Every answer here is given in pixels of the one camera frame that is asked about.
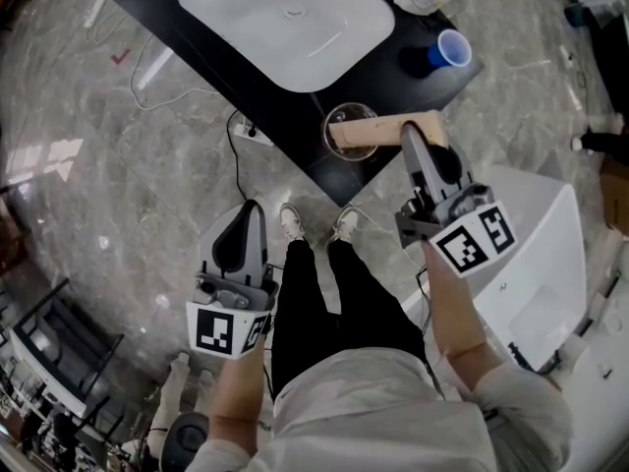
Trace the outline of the person's white shirt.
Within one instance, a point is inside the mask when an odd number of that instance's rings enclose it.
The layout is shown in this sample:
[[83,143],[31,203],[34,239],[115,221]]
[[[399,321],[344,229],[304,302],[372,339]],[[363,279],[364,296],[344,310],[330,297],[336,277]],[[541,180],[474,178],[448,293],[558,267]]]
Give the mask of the person's white shirt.
[[258,451],[213,439],[186,472],[559,472],[572,439],[563,396],[513,363],[489,370],[467,398],[445,400],[417,358],[366,348],[289,382]]

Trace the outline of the clear glass cup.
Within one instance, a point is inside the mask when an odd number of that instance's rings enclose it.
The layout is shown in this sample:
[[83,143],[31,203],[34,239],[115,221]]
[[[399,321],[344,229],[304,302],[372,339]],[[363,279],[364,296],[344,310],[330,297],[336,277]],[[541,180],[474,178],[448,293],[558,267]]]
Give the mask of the clear glass cup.
[[378,146],[342,148],[333,140],[329,127],[332,123],[362,120],[376,116],[377,114],[372,109],[359,102],[345,102],[338,105],[327,114],[321,123],[323,144],[333,155],[348,162],[359,162],[370,158],[378,150]]

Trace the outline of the white freestanding bathtub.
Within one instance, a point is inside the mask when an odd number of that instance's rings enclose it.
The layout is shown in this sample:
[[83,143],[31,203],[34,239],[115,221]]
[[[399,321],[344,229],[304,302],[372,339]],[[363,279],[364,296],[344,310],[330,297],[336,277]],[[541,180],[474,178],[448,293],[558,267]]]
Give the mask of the white freestanding bathtub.
[[562,180],[501,165],[488,168],[481,180],[504,204],[518,244],[497,263],[463,278],[491,337],[508,354],[514,342],[538,371],[587,310],[576,195]]

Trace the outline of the black curved bathtub faucet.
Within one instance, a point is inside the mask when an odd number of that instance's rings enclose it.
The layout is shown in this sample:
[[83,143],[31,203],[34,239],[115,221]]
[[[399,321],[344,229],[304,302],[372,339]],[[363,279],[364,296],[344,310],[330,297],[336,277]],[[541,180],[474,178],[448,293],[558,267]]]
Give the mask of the black curved bathtub faucet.
[[526,360],[526,358],[523,356],[523,354],[521,353],[519,347],[514,343],[514,342],[510,342],[507,345],[508,350],[510,351],[510,354],[512,355],[513,359],[515,360],[515,362],[522,368],[525,369],[527,371],[532,371],[533,368],[531,367],[531,365],[529,364],[529,362]]

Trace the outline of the black vanity cabinet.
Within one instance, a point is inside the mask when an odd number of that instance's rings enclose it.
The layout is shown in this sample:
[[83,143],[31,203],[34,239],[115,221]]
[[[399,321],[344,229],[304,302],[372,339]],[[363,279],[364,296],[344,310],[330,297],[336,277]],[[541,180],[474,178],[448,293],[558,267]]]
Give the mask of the black vanity cabinet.
[[146,27],[266,134],[338,206],[348,204],[398,153],[382,147],[349,162],[323,143],[321,125],[344,102],[359,102],[377,115],[443,109],[482,70],[474,57],[465,68],[444,67],[414,79],[398,53],[424,47],[452,28],[441,13],[416,17],[395,10],[392,34],[330,87],[295,93],[278,87],[225,40],[190,16],[177,0],[112,0]]

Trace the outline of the blue plastic cup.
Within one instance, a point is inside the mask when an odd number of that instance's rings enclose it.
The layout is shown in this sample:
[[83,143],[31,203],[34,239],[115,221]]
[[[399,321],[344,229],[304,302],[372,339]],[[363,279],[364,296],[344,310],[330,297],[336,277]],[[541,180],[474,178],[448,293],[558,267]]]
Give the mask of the blue plastic cup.
[[467,67],[472,61],[472,48],[468,39],[455,29],[445,29],[428,48],[429,64],[435,68]]

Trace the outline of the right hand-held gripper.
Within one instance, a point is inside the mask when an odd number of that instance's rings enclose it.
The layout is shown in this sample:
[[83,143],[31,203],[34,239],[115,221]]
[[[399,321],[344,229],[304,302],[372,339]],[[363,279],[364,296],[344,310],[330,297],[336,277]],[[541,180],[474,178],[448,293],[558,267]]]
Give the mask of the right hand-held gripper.
[[[453,147],[430,144],[411,122],[402,126],[401,147],[411,185],[420,189],[395,213],[404,248],[430,244],[463,278],[497,263],[517,246],[504,204],[491,187],[473,183],[469,163]],[[458,192],[449,196],[451,191]]]

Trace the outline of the person's shoe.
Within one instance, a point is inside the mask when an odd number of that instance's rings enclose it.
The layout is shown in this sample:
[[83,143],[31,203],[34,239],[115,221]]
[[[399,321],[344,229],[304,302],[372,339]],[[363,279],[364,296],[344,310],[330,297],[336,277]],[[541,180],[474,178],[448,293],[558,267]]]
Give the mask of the person's shoe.
[[305,232],[297,209],[291,204],[284,204],[279,212],[280,225],[289,243],[305,241]]
[[359,212],[353,206],[343,209],[333,224],[330,242],[340,240],[351,244],[358,222]]

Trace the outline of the round waste bin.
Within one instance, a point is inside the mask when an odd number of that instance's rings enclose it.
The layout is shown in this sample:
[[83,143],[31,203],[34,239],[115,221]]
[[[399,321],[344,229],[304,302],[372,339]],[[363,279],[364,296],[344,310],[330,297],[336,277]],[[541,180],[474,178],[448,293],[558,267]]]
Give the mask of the round waste bin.
[[572,28],[583,28],[588,25],[587,9],[582,5],[567,6],[563,9],[563,14]]

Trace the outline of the person's left shoe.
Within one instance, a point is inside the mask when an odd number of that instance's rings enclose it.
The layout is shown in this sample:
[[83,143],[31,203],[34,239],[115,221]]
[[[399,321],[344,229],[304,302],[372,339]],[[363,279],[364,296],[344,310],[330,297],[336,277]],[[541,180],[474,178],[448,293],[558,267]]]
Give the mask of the person's left shoe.
[[291,204],[284,204],[279,212],[280,225],[289,243],[305,241],[305,232],[297,209]]

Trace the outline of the brown cardboard box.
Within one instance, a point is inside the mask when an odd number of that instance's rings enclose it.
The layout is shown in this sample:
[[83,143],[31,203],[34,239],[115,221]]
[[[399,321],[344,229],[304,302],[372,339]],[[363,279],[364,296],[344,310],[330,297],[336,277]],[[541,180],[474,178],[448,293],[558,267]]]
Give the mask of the brown cardboard box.
[[629,237],[629,166],[607,156],[600,169],[600,189],[606,224]]

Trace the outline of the black frame rack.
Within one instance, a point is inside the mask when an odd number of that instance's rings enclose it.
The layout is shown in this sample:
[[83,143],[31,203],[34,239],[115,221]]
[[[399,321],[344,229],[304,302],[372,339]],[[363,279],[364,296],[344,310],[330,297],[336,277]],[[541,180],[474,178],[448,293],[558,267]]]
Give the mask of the black frame rack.
[[124,335],[104,330],[66,295],[70,279],[49,290],[9,329],[17,358],[44,384],[44,391],[83,419],[109,399],[105,371]]

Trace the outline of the person's right shoe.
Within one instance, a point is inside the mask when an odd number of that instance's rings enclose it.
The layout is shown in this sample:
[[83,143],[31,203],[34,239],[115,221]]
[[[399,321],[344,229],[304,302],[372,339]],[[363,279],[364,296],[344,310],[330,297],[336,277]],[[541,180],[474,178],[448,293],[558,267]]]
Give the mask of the person's right shoe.
[[353,206],[343,209],[333,224],[330,242],[340,240],[351,244],[358,222],[359,212]]

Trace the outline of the white sink basin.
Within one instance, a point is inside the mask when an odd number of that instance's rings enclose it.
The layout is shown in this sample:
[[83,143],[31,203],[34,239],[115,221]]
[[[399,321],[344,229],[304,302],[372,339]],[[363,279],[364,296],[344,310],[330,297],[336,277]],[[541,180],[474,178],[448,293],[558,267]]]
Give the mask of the white sink basin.
[[395,27],[384,0],[178,0],[276,85],[326,89]]

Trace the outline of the person's right forearm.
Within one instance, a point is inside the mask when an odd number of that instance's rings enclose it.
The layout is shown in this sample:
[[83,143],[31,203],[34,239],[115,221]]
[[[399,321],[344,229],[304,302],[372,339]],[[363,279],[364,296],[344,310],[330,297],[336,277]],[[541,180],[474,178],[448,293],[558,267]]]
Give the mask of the person's right forearm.
[[487,343],[467,282],[459,278],[436,249],[422,244],[429,274],[432,330],[436,346],[470,391],[502,361]]

